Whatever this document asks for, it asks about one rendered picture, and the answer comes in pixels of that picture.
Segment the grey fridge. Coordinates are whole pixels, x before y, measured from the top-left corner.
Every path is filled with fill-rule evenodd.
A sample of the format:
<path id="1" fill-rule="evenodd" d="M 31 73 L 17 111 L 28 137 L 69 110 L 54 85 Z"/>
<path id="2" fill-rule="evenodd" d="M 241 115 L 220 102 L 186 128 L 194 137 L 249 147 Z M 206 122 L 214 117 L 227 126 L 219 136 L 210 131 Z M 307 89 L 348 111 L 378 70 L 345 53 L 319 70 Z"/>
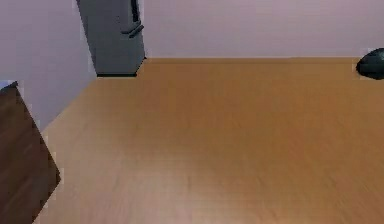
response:
<path id="1" fill-rule="evenodd" d="M 98 77 L 136 77 L 146 59 L 140 0 L 76 0 L 93 66 Z"/>

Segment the dark brown wooden cupboard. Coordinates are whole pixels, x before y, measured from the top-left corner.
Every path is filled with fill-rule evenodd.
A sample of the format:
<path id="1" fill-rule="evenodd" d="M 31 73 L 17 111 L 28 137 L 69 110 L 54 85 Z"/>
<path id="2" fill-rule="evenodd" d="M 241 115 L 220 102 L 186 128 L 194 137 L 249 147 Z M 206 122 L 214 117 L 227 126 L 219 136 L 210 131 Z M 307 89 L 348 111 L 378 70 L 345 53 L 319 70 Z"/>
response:
<path id="1" fill-rule="evenodd" d="M 0 224 L 33 224 L 60 171 L 15 81 L 0 81 Z"/>

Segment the black round bin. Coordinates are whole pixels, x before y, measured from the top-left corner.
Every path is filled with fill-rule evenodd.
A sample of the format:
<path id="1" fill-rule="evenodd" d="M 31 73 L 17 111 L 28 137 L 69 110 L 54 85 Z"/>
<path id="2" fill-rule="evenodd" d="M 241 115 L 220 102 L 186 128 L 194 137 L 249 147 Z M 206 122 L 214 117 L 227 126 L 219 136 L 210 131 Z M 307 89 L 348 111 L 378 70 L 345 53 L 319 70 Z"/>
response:
<path id="1" fill-rule="evenodd" d="M 374 80 L 384 79 L 384 48 L 375 49 L 363 56 L 356 64 L 356 71 Z"/>

